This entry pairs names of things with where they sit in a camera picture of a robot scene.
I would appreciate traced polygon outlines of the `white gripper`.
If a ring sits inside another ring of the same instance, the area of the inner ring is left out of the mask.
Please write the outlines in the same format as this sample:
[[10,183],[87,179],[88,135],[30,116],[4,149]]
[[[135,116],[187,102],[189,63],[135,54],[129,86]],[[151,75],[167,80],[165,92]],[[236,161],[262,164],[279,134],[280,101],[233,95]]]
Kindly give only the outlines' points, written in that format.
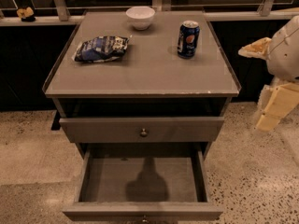
[[238,54],[265,60],[267,49],[268,72],[275,77],[263,86],[254,120],[255,128],[263,132],[273,130],[299,105],[299,16],[291,18],[272,39],[261,38]]

